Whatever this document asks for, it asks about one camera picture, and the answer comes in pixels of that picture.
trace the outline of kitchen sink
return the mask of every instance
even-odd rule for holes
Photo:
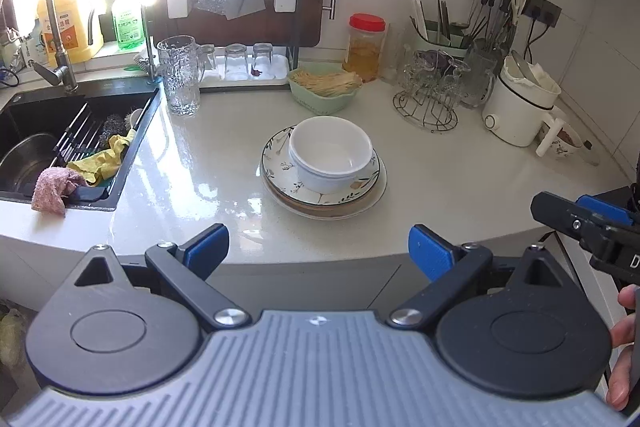
[[[0,112],[0,200],[30,203],[43,169],[98,152],[109,115],[125,118],[143,108],[118,173],[104,186],[78,187],[66,201],[68,208],[115,210],[158,105],[158,88],[144,76],[81,82],[73,94],[66,94],[63,86],[17,93]]]

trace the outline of white countertop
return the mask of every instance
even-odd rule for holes
[[[0,92],[0,104],[15,92]],[[538,158],[533,146],[508,145],[484,129],[479,111],[458,108],[454,130],[431,134],[396,113],[393,93],[372,82],[338,114],[369,134],[388,172],[380,202],[351,219],[313,221],[271,200],[257,176],[262,147],[312,115],[286,90],[235,92],[203,94],[192,118],[169,116],[163,103],[116,211],[69,209],[62,219],[0,201],[0,235],[34,248],[86,251],[109,243],[118,254],[137,254],[219,222],[231,236],[225,263],[337,261],[406,253],[415,223],[454,244],[532,230],[540,225],[529,204],[541,190],[575,199],[628,183],[609,156],[595,168],[578,156]]]

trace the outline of yellow cloth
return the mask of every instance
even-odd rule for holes
[[[129,131],[127,136],[114,135],[109,139],[110,148],[106,151],[100,151],[82,160],[69,162],[66,166],[80,172],[86,182],[95,187],[102,180],[108,180],[116,175],[122,163],[120,155],[126,145],[131,145],[135,136],[136,131],[133,129]]]

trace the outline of finger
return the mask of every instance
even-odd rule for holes
[[[638,286],[635,284],[630,284],[629,286],[625,286],[620,290],[618,294],[618,303],[625,308],[630,310],[636,309],[636,290]]]
[[[622,350],[609,377],[607,403],[617,411],[623,410],[629,401],[632,351],[633,346],[626,346],[625,349]]]
[[[620,347],[630,344],[636,337],[636,314],[629,315],[611,328],[611,344]]]

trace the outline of electrical outlet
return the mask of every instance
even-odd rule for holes
[[[552,28],[558,24],[562,9],[548,0],[527,0],[524,5],[523,15],[547,24]]]

